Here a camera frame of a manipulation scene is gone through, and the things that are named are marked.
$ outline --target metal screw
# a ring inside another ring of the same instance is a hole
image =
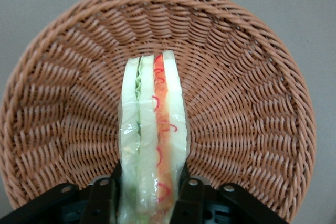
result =
[[[231,185],[225,185],[224,190],[226,190],[228,193],[232,193],[233,191],[235,191],[235,188]]]
[[[72,186],[66,186],[66,187],[62,188],[61,192],[62,193],[67,193],[67,192],[71,191],[71,189],[72,189]]]
[[[191,180],[189,180],[189,185],[191,185],[191,186],[197,186],[198,185],[198,181],[195,180],[195,179],[191,179]]]
[[[99,183],[99,185],[101,185],[101,186],[105,186],[105,185],[107,185],[109,183],[109,180],[108,179],[103,179],[100,183]]]

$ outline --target gray wall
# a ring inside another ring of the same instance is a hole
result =
[[[0,0],[0,95],[28,43],[79,0]],[[306,78],[318,125],[316,168],[294,223],[336,223],[336,0],[232,0],[287,45]],[[11,211],[0,183],[0,217]]]

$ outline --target wrapped sandwich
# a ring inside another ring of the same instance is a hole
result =
[[[173,51],[129,59],[119,110],[119,224],[169,223],[188,155],[188,127]]]

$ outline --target tomato slice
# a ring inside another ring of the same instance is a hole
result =
[[[170,127],[169,123],[169,108],[166,102],[166,96],[168,93],[168,87],[166,82],[166,76],[164,71],[163,56],[159,55],[154,62],[154,93],[156,100],[155,115],[157,121],[157,133],[158,133],[158,147],[159,160],[157,162],[158,171],[158,191],[157,191],[157,203],[159,210],[168,210],[174,204],[173,198],[173,183],[171,177],[170,167]]]

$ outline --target woven basket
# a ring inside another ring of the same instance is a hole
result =
[[[27,47],[5,91],[0,165],[12,206],[81,188],[119,160],[129,57],[176,54],[193,175],[238,183],[291,221],[311,181],[309,93],[279,38],[229,0],[82,0]]]

